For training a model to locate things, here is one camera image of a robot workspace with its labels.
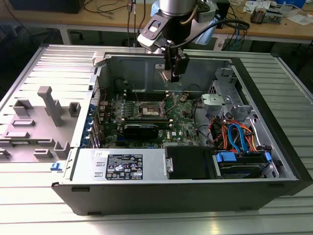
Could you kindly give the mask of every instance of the workbench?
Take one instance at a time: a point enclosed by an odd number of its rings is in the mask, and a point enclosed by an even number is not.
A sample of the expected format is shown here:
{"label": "workbench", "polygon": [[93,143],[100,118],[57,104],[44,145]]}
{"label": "workbench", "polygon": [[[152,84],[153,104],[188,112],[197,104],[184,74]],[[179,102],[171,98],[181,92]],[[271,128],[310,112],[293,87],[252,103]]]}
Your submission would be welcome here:
{"label": "workbench", "polygon": [[[52,87],[62,105],[81,103],[94,73],[95,52],[125,47],[41,47],[0,102],[0,133],[17,98],[43,105],[39,86]],[[246,67],[308,172],[313,176],[313,96],[280,58],[268,53],[187,50],[190,55],[238,57]],[[78,216],[51,189],[62,173],[51,163],[0,163],[0,231],[3,234],[304,235],[313,233],[313,187],[275,199],[258,211]]]}
{"label": "workbench", "polygon": [[[114,3],[114,0],[98,0],[98,4]],[[122,0],[107,9],[114,9],[126,5],[126,1]],[[70,35],[68,30],[95,30],[95,31],[127,31],[127,9],[126,7],[113,11],[113,19],[102,16],[97,13],[91,13],[82,9],[78,14],[65,14],[55,12],[36,12],[36,11],[15,11],[9,5],[14,16],[19,19],[26,27],[43,27],[57,28],[61,32],[61,36],[65,45],[70,45]],[[88,5],[88,9],[95,11],[94,3]],[[250,23],[249,13],[242,12],[243,7],[234,6],[235,14],[239,19]],[[313,12],[313,5],[305,4],[304,10]],[[149,21],[151,12],[151,4],[146,5],[146,19],[142,27]],[[143,16],[143,4],[137,4],[137,23],[138,27]],[[20,26],[20,24],[12,18],[4,6],[3,1],[0,2],[0,24]],[[134,31],[133,14],[130,20],[130,32]],[[221,50],[225,39],[230,38],[234,33],[234,29],[225,26],[223,29],[216,29],[213,37],[218,38],[215,50]],[[287,19],[283,19],[280,24],[250,24],[250,29],[245,37],[247,40],[285,42],[285,43],[304,43],[308,44],[313,39],[313,24],[306,26],[299,25]]]}

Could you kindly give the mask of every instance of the wooden table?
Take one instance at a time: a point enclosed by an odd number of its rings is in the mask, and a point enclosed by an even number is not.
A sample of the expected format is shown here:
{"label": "wooden table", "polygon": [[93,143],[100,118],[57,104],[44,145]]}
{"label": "wooden table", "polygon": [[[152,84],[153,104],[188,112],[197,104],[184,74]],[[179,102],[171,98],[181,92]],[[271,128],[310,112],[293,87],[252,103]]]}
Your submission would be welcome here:
{"label": "wooden table", "polygon": [[[115,0],[98,0],[98,4],[113,3]],[[126,5],[126,0],[121,0],[113,6],[103,7],[103,10],[110,10],[116,7]],[[91,2],[88,9],[95,11],[94,2]],[[119,31],[126,32],[127,30],[127,8],[121,8],[113,11],[113,19],[102,16],[97,13],[91,13],[82,9],[78,14],[66,14],[55,12],[35,12],[35,11],[15,11],[9,4],[11,12],[19,19],[25,26],[57,28],[61,32],[64,44],[70,44],[69,29],[77,30],[96,30],[96,31]],[[235,14],[242,20],[250,22],[250,14],[242,13],[243,7],[233,7]],[[306,4],[304,10],[311,10],[313,12],[313,5]],[[146,5],[146,19],[142,25],[149,21],[151,12],[151,4]],[[137,4],[137,20],[138,27],[143,16],[143,4]],[[0,1],[0,24],[20,25],[5,8],[3,0]],[[130,32],[133,32],[134,19],[133,14],[130,21]],[[221,44],[225,39],[231,37],[234,29],[225,26],[223,29],[216,29],[214,37],[217,37],[217,43]],[[259,41],[273,41],[273,42],[290,42],[290,43],[310,43],[313,39],[313,24],[301,26],[290,20],[283,19],[281,24],[250,24],[250,29],[247,32],[246,39]]]}

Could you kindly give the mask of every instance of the motherboard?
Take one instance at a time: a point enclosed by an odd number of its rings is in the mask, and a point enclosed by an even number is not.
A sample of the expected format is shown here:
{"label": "motherboard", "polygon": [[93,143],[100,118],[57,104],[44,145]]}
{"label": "motherboard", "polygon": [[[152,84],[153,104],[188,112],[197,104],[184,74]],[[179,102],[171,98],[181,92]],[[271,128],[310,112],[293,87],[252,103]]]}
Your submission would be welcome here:
{"label": "motherboard", "polygon": [[192,120],[194,100],[185,94],[115,94],[103,105],[102,148],[200,144]]}

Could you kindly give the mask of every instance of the power supply label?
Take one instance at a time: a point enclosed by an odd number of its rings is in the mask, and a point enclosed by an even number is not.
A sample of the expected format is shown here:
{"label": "power supply label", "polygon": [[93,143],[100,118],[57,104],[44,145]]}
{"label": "power supply label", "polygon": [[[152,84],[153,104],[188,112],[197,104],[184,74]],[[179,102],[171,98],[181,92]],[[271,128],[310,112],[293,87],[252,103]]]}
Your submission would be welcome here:
{"label": "power supply label", "polygon": [[142,154],[110,154],[107,164],[107,180],[142,180]]}

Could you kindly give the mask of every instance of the black computer case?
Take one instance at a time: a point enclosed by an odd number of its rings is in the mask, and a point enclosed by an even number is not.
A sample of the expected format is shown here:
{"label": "black computer case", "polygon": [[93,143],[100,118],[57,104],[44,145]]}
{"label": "black computer case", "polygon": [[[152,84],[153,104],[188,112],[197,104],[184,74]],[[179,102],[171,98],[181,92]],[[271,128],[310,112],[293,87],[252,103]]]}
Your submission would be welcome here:
{"label": "black computer case", "polygon": [[85,0],[10,0],[15,10],[52,11],[77,14]]}

